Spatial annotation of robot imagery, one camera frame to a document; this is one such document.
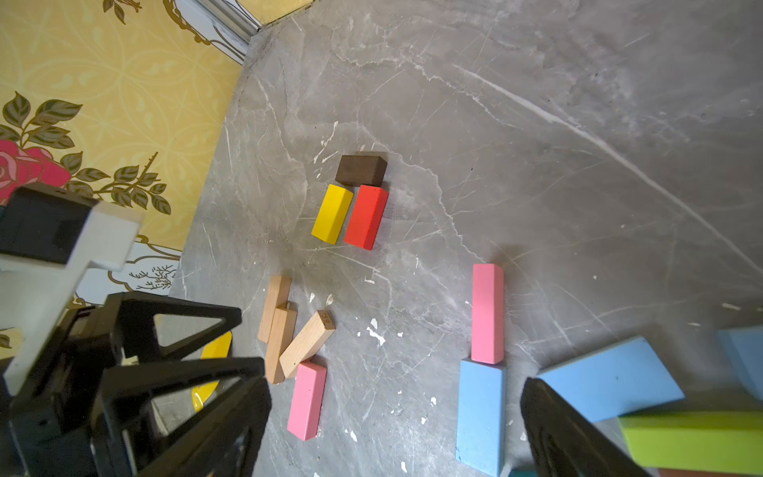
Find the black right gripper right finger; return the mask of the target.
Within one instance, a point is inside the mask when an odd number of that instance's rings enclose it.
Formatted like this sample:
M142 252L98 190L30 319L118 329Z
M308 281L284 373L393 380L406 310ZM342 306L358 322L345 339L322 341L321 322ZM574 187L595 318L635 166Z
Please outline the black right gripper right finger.
M521 413L540 476L648 474L540 379L526 379Z

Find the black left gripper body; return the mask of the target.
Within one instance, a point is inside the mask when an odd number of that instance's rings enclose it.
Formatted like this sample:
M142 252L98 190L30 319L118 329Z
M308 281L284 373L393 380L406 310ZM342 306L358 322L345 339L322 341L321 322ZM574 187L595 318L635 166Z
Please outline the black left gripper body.
M95 476L89 420L103 371L117 365L117 316L103 307L66 314L21 391L9 424L28 476Z

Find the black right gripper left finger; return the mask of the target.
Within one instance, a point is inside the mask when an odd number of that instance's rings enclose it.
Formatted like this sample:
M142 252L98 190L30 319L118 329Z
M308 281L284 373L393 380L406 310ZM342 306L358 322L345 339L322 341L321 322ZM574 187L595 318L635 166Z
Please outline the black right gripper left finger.
M141 476L250 476L271 411L263 377L241 379L159 440Z

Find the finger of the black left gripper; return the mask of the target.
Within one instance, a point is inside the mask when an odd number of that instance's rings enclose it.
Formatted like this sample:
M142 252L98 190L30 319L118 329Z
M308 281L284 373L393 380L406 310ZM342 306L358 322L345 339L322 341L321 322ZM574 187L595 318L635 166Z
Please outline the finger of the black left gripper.
M141 476L160 453L159 440L208 407L241 379L263 377L262 358L167 361L106 370L91 412L91 451L99 476ZM169 432L159 429L155 401L218 382L222 391Z
M181 360L242 323L240 308L137 291L107 296L103 312L115 317L117 342L125 357L136 357L139 361ZM164 346L158 341L157 315L212 319L213 324L204 331Z

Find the yellow block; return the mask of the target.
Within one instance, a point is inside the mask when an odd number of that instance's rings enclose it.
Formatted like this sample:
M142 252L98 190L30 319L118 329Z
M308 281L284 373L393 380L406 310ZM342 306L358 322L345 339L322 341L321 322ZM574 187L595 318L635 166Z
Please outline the yellow block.
M331 184L315 220L312 236L327 244L336 244L353 198L351 190Z

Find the red block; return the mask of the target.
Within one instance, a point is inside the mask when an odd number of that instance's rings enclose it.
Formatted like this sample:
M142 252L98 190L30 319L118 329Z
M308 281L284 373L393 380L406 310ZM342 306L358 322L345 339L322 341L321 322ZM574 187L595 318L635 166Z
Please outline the red block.
M372 250L389 192L381 187L363 185L357 195L355 207L345 234L345 243Z

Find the dark brown block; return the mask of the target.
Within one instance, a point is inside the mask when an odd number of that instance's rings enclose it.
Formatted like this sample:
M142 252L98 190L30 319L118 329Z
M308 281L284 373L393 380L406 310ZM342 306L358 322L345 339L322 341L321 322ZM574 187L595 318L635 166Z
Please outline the dark brown block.
M381 156L343 155L335 180L350 187L381 187L385 171L387 160Z

